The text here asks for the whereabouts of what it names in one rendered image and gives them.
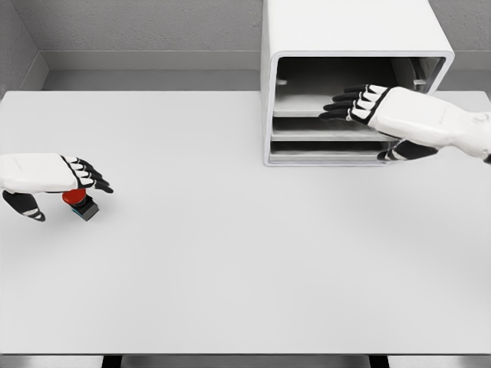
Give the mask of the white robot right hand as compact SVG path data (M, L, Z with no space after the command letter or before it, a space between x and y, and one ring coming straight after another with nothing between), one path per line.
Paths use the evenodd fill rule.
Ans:
M396 138L395 146L377 155L385 162L432 156L458 143L465 130L463 109L403 87L348 87L323 110L319 115L322 120L354 121Z

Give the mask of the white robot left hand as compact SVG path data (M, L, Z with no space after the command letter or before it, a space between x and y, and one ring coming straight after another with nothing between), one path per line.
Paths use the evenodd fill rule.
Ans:
M44 222L34 195L99 189L112 193L110 183L89 162L57 153L8 153L0 155L2 198L20 215Z

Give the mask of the red button load switch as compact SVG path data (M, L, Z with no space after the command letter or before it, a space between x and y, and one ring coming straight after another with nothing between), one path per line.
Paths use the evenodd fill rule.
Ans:
M86 189L73 189L63 192L61 198L71 207L75 214L86 222L93 218L99 211L98 205L87 194Z

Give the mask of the white tabletop storage cabinet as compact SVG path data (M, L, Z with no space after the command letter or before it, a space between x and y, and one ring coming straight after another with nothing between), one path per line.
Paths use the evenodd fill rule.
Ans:
M432 94L454 58L429 0L264 0L260 91L265 164L379 163L271 164L278 89L327 94L375 84Z

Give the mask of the grey cabinet drawer tray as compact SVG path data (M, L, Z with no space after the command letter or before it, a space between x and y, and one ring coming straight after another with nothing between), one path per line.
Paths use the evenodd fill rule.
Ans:
M377 155L394 141L273 141L271 164L361 164L377 162Z
M327 94L301 94L278 89L275 95L273 117L318 117L324 105L332 104L332 97L342 91Z
M346 120L321 120L317 117L274 117L272 120L272 140L385 142L394 141L394 138L372 130L364 124Z

